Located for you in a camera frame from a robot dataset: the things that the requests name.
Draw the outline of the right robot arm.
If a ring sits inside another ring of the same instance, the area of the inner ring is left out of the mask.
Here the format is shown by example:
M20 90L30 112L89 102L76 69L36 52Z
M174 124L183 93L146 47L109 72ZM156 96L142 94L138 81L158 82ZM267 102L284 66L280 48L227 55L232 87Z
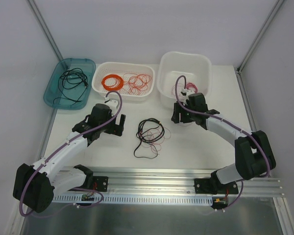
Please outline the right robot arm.
M265 132L248 132L225 120L219 111L209 109L202 93L183 89L174 104L171 120L192 123L217 134L234 147L233 164L211 173L209 178L194 180L197 194L238 194L238 181L267 177L276 160Z

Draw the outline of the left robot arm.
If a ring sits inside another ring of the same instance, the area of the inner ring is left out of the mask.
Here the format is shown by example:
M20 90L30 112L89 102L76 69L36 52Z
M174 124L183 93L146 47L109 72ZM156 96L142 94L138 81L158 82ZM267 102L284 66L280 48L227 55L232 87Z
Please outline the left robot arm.
M86 150L101 133L121 136L124 130L125 115L116 124L122 103L109 100L96 104L84 120L76 124L67 138L48 157L43 157L31 165L18 167L13 188L13 197L19 201L19 213L27 217L23 206L30 212L41 213L53 198L71 189L96 193L101 181L95 179L89 168L78 164L63 170L73 157Z

